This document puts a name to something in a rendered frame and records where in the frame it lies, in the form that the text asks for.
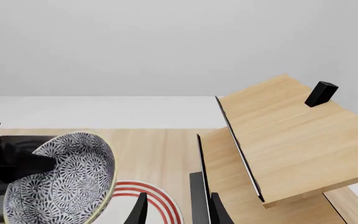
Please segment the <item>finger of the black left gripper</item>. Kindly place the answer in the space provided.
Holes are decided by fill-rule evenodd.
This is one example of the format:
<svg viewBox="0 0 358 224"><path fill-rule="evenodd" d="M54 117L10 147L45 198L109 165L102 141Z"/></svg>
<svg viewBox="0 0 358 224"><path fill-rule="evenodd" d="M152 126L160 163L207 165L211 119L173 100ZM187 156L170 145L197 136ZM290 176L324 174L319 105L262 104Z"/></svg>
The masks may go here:
<svg viewBox="0 0 358 224"><path fill-rule="evenodd" d="M4 143L0 149L0 181L11 183L30 175L46 173L52 171L56 164L54 158Z"/></svg>

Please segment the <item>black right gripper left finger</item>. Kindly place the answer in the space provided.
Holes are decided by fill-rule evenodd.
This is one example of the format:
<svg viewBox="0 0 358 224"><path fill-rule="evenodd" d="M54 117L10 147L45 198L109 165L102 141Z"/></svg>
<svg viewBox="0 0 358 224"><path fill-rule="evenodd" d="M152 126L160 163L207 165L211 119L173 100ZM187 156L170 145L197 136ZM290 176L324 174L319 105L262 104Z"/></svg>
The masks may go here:
<svg viewBox="0 0 358 224"><path fill-rule="evenodd" d="M125 220L124 224L145 224L147 218L147 210L148 210L148 201L147 194L142 192L139 194L139 197Z"/></svg>

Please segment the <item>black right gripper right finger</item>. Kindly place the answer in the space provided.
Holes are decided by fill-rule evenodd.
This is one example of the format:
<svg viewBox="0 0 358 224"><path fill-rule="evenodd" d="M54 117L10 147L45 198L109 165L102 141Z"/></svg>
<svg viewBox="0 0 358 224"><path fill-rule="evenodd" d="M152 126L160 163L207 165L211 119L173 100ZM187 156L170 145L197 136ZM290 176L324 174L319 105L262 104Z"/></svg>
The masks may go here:
<svg viewBox="0 0 358 224"><path fill-rule="evenodd" d="M211 221L213 224L234 224L233 220L227 213L218 193L213 192L211 194L211 203Z"/></svg>

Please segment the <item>black white patterned bowl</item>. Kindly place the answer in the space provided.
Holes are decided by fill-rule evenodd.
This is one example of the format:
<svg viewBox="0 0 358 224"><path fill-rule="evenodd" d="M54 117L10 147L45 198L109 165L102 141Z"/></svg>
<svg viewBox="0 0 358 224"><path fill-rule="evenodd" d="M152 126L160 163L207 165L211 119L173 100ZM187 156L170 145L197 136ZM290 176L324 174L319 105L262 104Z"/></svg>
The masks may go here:
<svg viewBox="0 0 358 224"><path fill-rule="evenodd" d="M91 224L107 207L116 186L113 148L89 132L57 136L38 147L56 160L52 171L7 186L5 224Z"/></svg>

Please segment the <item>white plate with red rings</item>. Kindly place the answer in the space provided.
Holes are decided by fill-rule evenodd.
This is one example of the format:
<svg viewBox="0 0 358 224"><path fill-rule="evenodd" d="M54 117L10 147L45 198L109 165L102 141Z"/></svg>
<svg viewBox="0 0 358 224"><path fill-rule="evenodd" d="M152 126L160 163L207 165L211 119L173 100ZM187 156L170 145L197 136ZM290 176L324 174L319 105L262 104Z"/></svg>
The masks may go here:
<svg viewBox="0 0 358 224"><path fill-rule="evenodd" d="M145 224L185 224L174 199L161 188L140 180L120 180L104 212L93 224L124 224L139 195L147 194Z"/></svg>

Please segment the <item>pale wooden cabinet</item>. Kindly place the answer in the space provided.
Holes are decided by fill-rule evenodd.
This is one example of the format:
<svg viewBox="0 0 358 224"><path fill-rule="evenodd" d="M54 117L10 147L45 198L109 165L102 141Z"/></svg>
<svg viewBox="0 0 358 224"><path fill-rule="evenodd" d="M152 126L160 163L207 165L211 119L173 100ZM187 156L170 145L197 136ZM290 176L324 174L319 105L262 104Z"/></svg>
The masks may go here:
<svg viewBox="0 0 358 224"><path fill-rule="evenodd" d="M226 127L197 137L204 202L234 224L358 224L358 115L280 75L216 98Z"/></svg>

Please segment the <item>small black block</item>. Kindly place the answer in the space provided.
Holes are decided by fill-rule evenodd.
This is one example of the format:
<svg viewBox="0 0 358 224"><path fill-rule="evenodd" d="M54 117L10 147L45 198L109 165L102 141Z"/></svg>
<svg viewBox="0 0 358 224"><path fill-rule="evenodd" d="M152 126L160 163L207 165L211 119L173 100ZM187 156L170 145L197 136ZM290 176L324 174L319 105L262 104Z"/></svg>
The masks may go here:
<svg viewBox="0 0 358 224"><path fill-rule="evenodd" d="M329 82L318 82L306 99L305 104L310 108L325 104L335 94L339 87Z"/></svg>

